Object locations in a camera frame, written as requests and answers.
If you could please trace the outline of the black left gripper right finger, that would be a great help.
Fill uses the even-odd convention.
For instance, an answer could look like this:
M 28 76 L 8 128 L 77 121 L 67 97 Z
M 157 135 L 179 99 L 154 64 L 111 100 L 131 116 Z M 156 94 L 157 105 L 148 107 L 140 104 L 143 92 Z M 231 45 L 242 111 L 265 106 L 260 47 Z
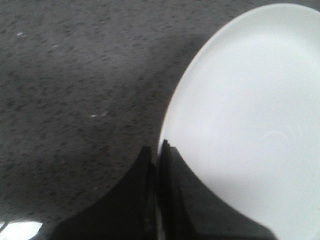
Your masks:
M 158 203 L 166 240 L 274 240 L 267 227 L 238 212 L 188 167 L 167 140 L 158 158 Z

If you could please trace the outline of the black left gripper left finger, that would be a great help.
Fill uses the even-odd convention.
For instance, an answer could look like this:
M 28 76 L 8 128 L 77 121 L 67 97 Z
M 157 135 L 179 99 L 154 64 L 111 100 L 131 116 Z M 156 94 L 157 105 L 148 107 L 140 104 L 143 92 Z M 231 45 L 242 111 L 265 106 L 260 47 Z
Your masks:
M 156 169 L 144 146 L 128 172 L 101 199 L 61 222 L 53 240 L 155 240 Z

